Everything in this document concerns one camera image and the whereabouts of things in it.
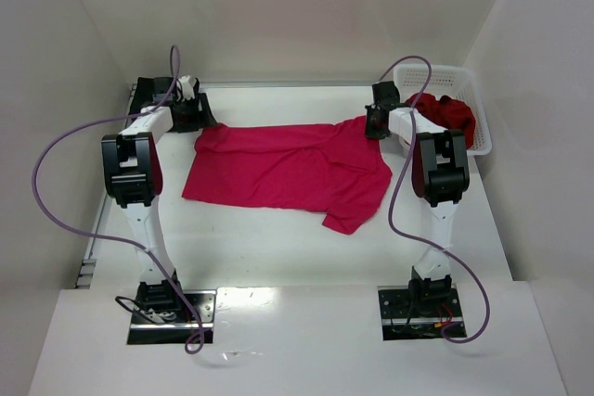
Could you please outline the dark red t-shirt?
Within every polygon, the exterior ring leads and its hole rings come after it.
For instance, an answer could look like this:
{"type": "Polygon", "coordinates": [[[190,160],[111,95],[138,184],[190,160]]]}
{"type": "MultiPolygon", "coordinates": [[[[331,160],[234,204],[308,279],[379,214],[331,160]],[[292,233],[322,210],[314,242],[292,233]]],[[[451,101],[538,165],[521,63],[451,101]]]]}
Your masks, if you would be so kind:
{"type": "Polygon", "coordinates": [[[473,146],[476,120],[470,107],[464,102],[446,95],[437,99],[434,95],[423,93],[415,109],[422,117],[438,126],[447,130],[461,130],[465,136],[466,148],[473,146]]]}

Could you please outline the pink t-shirt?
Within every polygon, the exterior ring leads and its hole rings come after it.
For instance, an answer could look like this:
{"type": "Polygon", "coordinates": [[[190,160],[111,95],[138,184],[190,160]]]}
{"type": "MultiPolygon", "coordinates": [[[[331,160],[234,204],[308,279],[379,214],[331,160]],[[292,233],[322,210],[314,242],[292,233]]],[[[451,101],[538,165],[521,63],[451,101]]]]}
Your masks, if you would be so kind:
{"type": "Polygon", "coordinates": [[[182,196],[246,208],[308,211],[351,235],[371,219],[392,181],[363,116],[335,124],[204,129],[182,196]]]}

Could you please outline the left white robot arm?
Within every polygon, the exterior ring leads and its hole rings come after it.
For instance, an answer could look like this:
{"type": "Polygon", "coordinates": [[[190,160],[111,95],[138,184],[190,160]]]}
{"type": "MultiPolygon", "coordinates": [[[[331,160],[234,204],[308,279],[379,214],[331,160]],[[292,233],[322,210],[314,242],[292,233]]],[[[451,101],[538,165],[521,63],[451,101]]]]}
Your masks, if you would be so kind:
{"type": "Polygon", "coordinates": [[[153,323],[172,322],[184,306],[171,285],[179,287],[166,251],[159,216],[163,176],[157,143],[167,133],[193,133],[216,125],[208,97],[194,76],[136,81],[129,107],[131,123],[102,138],[107,194],[131,226],[141,275],[133,311],[153,323]]]}

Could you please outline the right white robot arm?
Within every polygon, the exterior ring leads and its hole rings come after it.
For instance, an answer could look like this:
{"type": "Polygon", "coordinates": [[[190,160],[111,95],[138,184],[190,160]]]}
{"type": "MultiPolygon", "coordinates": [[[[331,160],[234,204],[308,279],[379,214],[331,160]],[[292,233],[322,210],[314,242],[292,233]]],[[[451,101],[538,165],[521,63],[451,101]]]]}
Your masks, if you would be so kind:
{"type": "Polygon", "coordinates": [[[411,184],[424,212],[420,238],[426,250],[412,266],[408,289],[413,309],[427,313],[446,303],[451,293],[446,252],[452,247],[454,215],[470,185],[465,134],[402,102],[392,81],[374,83],[372,95],[365,136],[382,140],[394,134],[412,151],[411,184]]]}

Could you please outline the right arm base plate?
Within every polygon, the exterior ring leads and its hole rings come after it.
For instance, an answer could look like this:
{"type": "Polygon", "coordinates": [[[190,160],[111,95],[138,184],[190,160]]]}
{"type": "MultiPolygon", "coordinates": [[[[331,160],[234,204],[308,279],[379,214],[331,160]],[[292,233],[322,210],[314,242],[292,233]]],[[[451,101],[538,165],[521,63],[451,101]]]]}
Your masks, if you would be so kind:
{"type": "Polygon", "coordinates": [[[434,303],[413,303],[408,287],[379,287],[378,300],[384,341],[441,339],[443,328],[453,339],[467,337],[454,287],[447,297],[434,303]]]}

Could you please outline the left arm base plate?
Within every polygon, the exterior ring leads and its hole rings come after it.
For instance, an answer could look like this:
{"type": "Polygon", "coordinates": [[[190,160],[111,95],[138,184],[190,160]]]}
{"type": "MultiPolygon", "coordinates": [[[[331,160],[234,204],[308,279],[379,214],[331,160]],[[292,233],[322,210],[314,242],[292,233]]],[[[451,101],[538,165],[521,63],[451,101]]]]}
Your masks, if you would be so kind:
{"type": "MultiPolygon", "coordinates": [[[[215,290],[193,290],[186,298],[198,312],[203,328],[204,343],[213,343],[215,290]]],[[[179,310],[155,312],[141,310],[137,300],[118,296],[117,299],[131,314],[126,343],[128,345],[181,344],[193,335],[198,335],[199,325],[185,305],[179,310]]]]}

